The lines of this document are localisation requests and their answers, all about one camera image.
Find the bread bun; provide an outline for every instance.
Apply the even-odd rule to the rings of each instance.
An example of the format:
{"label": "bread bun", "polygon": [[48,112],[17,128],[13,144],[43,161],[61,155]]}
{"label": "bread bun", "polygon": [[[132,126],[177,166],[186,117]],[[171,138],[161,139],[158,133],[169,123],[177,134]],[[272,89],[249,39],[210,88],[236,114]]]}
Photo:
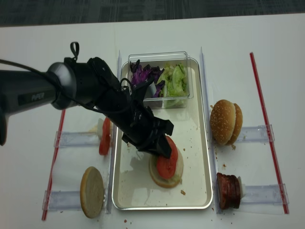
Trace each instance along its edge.
{"label": "bread bun", "polygon": [[178,150],[178,159],[176,163],[176,171],[173,177],[170,179],[164,179],[159,175],[159,172],[157,170],[158,156],[151,155],[151,158],[149,159],[149,172],[151,174],[153,181],[157,185],[165,188],[170,188],[170,187],[175,187],[180,183],[183,173],[183,157],[181,155],[180,150],[179,149],[177,150]]}
{"label": "bread bun", "polygon": [[218,101],[212,109],[210,118],[214,139],[220,145],[233,144],[242,129],[243,114],[237,104],[225,99]]}
{"label": "bread bun", "polygon": [[104,184],[102,176],[95,167],[86,169],[81,179],[81,208],[88,218],[95,218],[104,203]]}
{"label": "bread bun", "polygon": [[235,113],[236,113],[236,121],[235,121],[235,127],[233,130],[232,137],[227,142],[226,145],[232,145],[238,138],[240,131],[242,130],[243,125],[243,113],[240,107],[237,104],[234,104],[235,106]]}

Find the food ingredient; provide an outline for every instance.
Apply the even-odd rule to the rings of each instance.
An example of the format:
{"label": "food ingredient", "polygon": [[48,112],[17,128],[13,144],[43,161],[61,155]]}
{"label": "food ingredient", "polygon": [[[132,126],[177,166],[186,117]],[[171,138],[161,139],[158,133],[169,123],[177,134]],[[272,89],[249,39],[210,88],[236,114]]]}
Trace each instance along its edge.
{"label": "food ingredient", "polygon": [[242,111],[237,104],[222,99],[212,109],[210,124],[213,137],[218,144],[232,145],[242,129]]}
{"label": "food ingredient", "polygon": [[98,169],[89,167],[81,179],[81,208],[88,218],[97,217],[104,203],[104,184]]}
{"label": "food ingredient", "polygon": [[217,173],[219,207],[221,209],[239,208],[241,200],[240,184],[236,176]]}
{"label": "food ingredient", "polygon": [[144,82],[147,80],[149,77],[153,77],[153,81],[156,85],[156,93],[153,97],[162,97],[159,95],[160,91],[164,87],[164,83],[162,81],[158,81],[161,74],[163,73],[164,69],[160,70],[160,68],[157,67],[151,67],[149,64],[146,65],[143,69],[142,66],[140,65],[140,60],[138,60],[136,63],[131,63],[130,62],[130,70],[132,72],[132,85],[135,86],[139,83]]}
{"label": "food ingredient", "polygon": [[163,156],[159,156],[157,160],[157,170],[162,178],[170,179],[173,177],[176,171],[178,151],[175,143],[172,141],[172,139],[169,136],[166,136],[166,140],[168,141],[172,149],[171,157],[165,158]]}
{"label": "food ingredient", "polygon": [[161,81],[165,81],[161,91],[163,97],[186,96],[187,78],[182,64],[177,64],[175,67],[167,64],[157,83]]}
{"label": "food ingredient", "polygon": [[99,153],[100,155],[107,155],[109,148],[110,148],[110,119],[105,118],[103,123],[103,132],[102,132],[102,138],[100,142],[100,148]]}

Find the top bun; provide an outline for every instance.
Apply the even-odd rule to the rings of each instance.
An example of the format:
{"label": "top bun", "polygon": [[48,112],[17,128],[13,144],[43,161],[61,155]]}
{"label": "top bun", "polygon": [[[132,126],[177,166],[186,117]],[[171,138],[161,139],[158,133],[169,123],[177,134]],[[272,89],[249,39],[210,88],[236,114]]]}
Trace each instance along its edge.
{"label": "top bun", "polygon": [[242,111],[237,104],[222,99],[212,109],[210,124],[218,144],[233,144],[242,128]]}

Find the clear plastic container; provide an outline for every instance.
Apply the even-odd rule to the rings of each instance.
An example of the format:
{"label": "clear plastic container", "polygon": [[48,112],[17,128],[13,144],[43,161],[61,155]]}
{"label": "clear plastic container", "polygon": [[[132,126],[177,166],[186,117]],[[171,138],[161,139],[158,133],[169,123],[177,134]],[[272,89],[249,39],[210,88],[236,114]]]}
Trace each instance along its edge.
{"label": "clear plastic container", "polygon": [[157,97],[157,98],[145,98],[144,105],[150,106],[152,109],[155,108],[177,108],[186,107],[187,100],[193,97],[192,88],[192,76],[190,68],[190,58],[186,52],[167,52],[167,53],[153,53],[153,54],[136,54],[130,55],[128,59],[128,79],[132,80],[132,71],[130,68],[131,63],[136,63],[140,60],[142,68],[148,64],[151,67],[159,67],[161,70],[166,66],[170,65],[175,68],[178,64],[182,64],[184,73],[186,75],[186,87],[183,90],[183,96],[175,97]]}

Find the red tape line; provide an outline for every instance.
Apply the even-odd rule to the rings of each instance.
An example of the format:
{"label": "red tape line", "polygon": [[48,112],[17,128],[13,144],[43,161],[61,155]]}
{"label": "red tape line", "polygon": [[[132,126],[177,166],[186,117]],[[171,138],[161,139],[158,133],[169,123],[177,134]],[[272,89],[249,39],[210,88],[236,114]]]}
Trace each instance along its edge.
{"label": "red tape line", "polygon": [[[263,111],[263,115],[264,115],[265,125],[269,126],[269,119],[268,119],[268,116],[267,116],[267,111],[266,111],[264,98],[263,98],[263,92],[262,92],[261,84],[259,82],[253,52],[250,53],[250,58],[251,58],[252,68],[253,68],[255,82],[256,82],[256,86],[257,86],[257,91],[258,91],[258,95],[259,95],[259,100],[261,101],[261,106],[262,106],[262,111]],[[268,130],[268,136],[269,136],[269,140],[271,140],[270,130]],[[273,163],[274,163],[274,166],[275,166],[274,168],[275,168],[277,183],[279,185],[281,185],[281,184],[283,184],[283,182],[282,182],[282,177],[281,177],[281,173],[280,173],[280,167],[278,165],[277,158],[276,158],[275,145],[274,145],[273,141],[269,141],[269,144],[270,144],[271,154],[272,154],[272,158],[273,158]],[[284,195],[283,190],[282,189],[280,189],[280,190],[281,190],[281,197],[282,197],[283,203],[287,203],[286,196]],[[288,204],[283,204],[283,208],[284,208],[284,213],[289,214]]]}
{"label": "red tape line", "polygon": [[[63,126],[63,120],[65,118],[65,114],[66,114],[66,110],[63,110],[61,112],[61,120],[59,122],[59,127],[58,127],[58,132],[60,133],[62,131],[62,126]],[[53,172],[53,167],[54,167],[54,163],[55,163],[55,160],[56,160],[56,157],[57,157],[57,154],[58,154],[58,149],[59,148],[55,148],[54,149],[54,154],[53,154],[53,161],[52,161],[52,165],[51,165],[51,171],[50,171],[50,177],[49,177],[49,183],[48,183],[48,188],[47,188],[47,204],[49,202],[49,198],[50,198],[50,194],[51,194],[51,190],[52,190],[52,172]],[[42,221],[45,221],[47,219],[47,213],[48,213],[48,210],[43,210],[43,213],[42,213],[42,218],[41,220]]]}

